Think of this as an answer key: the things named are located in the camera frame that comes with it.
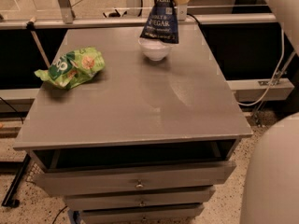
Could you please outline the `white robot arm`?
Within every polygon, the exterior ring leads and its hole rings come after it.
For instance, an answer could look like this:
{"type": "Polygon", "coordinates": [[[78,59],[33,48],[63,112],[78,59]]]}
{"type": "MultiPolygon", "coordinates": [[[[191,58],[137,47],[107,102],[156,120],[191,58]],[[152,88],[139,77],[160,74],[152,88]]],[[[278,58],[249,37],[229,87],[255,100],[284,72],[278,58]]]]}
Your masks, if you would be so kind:
{"type": "MultiPolygon", "coordinates": [[[[299,54],[299,0],[266,0],[299,54]]],[[[299,113],[256,144],[247,169],[240,224],[299,224],[299,113]]]]}

